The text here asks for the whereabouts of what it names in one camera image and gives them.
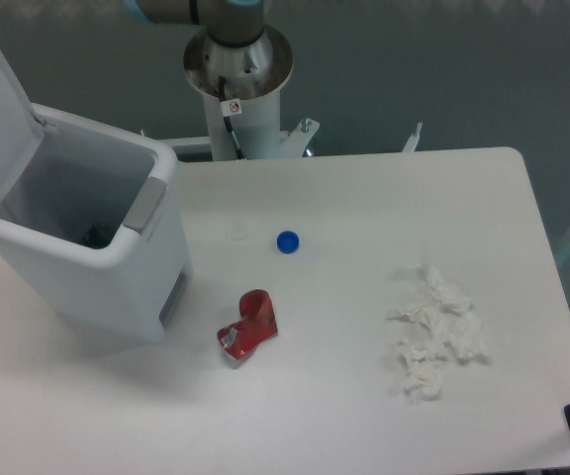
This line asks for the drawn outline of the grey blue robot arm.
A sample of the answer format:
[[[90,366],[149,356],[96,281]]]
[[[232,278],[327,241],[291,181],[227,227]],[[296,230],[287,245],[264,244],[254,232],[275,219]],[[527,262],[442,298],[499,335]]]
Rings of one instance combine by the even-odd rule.
[[[202,26],[226,48],[249,46],[265,29],[263,1],[131,0],[123,5],[144,22]]]

